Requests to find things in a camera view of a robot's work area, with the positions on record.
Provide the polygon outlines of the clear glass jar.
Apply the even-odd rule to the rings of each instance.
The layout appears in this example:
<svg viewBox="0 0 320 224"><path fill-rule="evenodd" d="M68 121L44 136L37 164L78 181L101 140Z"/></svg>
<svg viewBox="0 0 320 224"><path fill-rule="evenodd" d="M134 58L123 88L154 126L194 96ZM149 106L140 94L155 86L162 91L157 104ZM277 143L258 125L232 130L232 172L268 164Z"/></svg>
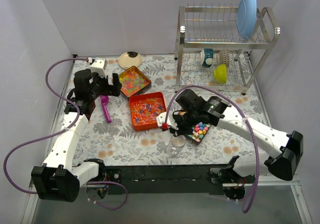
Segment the clear glass jar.
<svg viewBox="0 0 320 224"><path fill-rule="evenodd" d="M178 158L185 145L186 138L183 135L172 136L167 146L167 154L171 158Z"/></svg>

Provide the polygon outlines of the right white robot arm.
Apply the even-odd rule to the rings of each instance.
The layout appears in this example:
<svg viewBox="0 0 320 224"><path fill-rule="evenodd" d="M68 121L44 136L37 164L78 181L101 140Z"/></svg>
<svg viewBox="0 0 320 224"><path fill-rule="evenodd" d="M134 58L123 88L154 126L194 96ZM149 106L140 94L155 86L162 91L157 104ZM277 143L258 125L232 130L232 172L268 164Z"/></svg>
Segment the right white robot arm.
<svg viewBox="0 0 320 224"><path fill-rule="evenodd" d="M185 113L172 115L175 124L170 128L171 133L178 136L189 134L193 125L202 122L237 134L252 142L254 149L265 152L266 157L256 154L255 161L233 161L226 170L230 182L237 183L243 177L258 175L262 170L284 181L293 180L303 156L304 136L300 132L279 131L248 117L233 101L218 92L204 100L192 89L184 88L175 94L173 101Z"/></svg>

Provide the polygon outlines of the purple plastic scoop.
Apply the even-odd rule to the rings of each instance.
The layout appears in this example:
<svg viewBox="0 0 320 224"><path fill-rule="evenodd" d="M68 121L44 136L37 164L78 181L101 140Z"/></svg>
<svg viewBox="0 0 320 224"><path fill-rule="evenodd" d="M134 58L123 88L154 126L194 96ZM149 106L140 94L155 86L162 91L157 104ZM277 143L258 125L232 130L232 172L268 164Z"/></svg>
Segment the purple plastic scoop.
<svg viewBox="0 0 320 224"><path fill-rule="evenodd" d="M108 112L108 107L107 107L107 105L109 103L109 97L105 96L105 95L101 95L100 96L100 103L101 103L101 108L102 108L104 117L106 119L106 122L109 124L112 122L110 114Z"/></svg>

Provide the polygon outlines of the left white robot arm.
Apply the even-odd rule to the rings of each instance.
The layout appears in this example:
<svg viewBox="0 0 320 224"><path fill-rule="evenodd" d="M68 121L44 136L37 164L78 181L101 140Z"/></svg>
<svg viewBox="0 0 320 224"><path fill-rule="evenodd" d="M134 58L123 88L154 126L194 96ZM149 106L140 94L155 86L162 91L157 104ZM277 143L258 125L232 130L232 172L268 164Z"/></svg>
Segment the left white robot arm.
<svg viewBox="0 0 320 224"><path fill-rule="evenodd" d="M112 84L109 84L108 76L89 68L77 71L73 84L74 88L67 95L62 134L58 135L42 165L34 166L31 171L31 179L42 200L74 202L81 186L89 181L101 184L107 177L101 159L89 158L77 167L72 163L81 135L96 107L96 99L118 97L122 84L117 73L113 73Z"/></svg>

